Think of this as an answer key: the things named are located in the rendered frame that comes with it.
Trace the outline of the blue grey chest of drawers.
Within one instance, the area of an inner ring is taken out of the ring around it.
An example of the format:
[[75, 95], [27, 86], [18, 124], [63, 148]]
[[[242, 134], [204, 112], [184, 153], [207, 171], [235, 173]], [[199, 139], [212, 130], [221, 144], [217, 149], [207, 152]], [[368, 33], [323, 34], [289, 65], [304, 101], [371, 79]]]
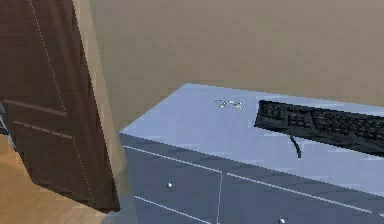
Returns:
[[383, 107], [185, 84], [120, 133], [138, 224], [384, 224], [384, 158], [254, 126], [271, 100]]

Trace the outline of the dark brown room door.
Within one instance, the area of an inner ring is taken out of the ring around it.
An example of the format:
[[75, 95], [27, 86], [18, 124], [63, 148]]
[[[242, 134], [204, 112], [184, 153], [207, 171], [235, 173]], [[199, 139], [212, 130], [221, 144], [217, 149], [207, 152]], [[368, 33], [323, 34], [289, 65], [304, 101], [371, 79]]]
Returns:
[[33, 183], [119, 210], [73, 0], [0, 0], [0, 118]]

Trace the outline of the black computer keyboard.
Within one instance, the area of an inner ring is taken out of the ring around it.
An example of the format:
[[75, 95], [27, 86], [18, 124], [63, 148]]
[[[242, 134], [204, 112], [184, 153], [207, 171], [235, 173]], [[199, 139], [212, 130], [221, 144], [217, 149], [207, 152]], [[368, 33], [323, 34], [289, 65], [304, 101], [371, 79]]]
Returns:
[[384, 117], [259, 101], [255, 127], [384, 158]]

